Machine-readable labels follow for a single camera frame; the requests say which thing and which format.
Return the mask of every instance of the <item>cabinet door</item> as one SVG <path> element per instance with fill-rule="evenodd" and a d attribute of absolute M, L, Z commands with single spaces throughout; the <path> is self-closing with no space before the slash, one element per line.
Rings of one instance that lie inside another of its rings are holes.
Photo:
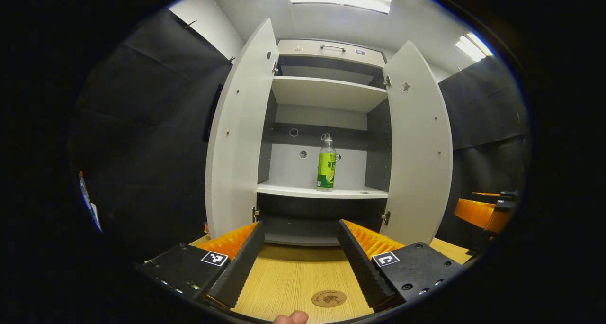
<path fill-rule="evenodd" d="M 234 60 L 221 91 L 206 156 L 206 218 L 211 238 L 252 221 L 263 123 L 277 57 L 267 19 Z"/>
<path fill-rule="evenodd" d="M 383 67 L 391 82 L 392 174 L 381 233 L 402 243 L 430 243 L 442 221 L 453 168 L 442 92 L 411 41 Z"/>

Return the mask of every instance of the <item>shelf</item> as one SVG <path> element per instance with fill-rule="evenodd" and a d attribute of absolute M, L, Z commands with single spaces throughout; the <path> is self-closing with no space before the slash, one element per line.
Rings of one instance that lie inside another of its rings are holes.
<path fill-rule="evenodd" d="M 353 82 L 275 76 L 271 90 L 278 104 L 339 108 L 370 112 L 387 98 L 387 91 Z"/>
<path fill-rule="evenodd" d="M 265 242 L 297 246 L 339 246 L 337 221 L 263 216 Z"/>
<path fill-rule="evenodd" d="M 316 188 L 277 186 L 275 184 L 270 184 L 269 181 L 257 184 L 257 193 L 258 192 L 271 195 L 330 199 L 387 198 L 387 192 L 376 190 L 370 187 L 361 187 L 356 189 L 334 189 L 330 192 L 323 192 L 316 190 Z"/>

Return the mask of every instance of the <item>plastic bottle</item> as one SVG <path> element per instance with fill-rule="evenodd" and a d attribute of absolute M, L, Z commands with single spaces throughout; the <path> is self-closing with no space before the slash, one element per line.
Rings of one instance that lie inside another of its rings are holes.
<path fill-rule="evenodd" d="M 333 147 L 333 138 L 330 137 L 330 134 L 322 134 L 322 140 L 324 141 L 324 145 L 320 148 L 316 189 L 320 191 L 332 191 L 335 186 L 337 151 Z"/>

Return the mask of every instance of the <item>door hinge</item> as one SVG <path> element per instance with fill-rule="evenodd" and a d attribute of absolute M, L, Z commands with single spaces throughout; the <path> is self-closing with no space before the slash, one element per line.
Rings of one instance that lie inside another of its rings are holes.
<path fill-rule="evenodd" d="M 253 222 L 256 222 L 257 221 L 257 216 L 260 215 L 260 212 L 259 212 L 259 210 L 257 210 L 256 207 L 252 207 L 251 209 L 253 210 Z"/>
<path fill-rule="evenodd" d="M 390 217 L 392 217 L 392 212 L 387 212 L 387 213 L 381 215 L 381 218 L 383 219 L 383 223 L 385 223 L 385 225 L 389 225 Z"/>

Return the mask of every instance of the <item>green label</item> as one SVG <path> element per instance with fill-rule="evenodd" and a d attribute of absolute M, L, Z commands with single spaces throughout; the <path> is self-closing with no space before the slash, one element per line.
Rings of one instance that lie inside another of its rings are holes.
<path fill-rule="evenodd" d="M 335 166 L 336 153 L 320 153 L 320 162 L 318 162 L 318 186 L 322 188 L 332 188 L 335 184 Z"/>

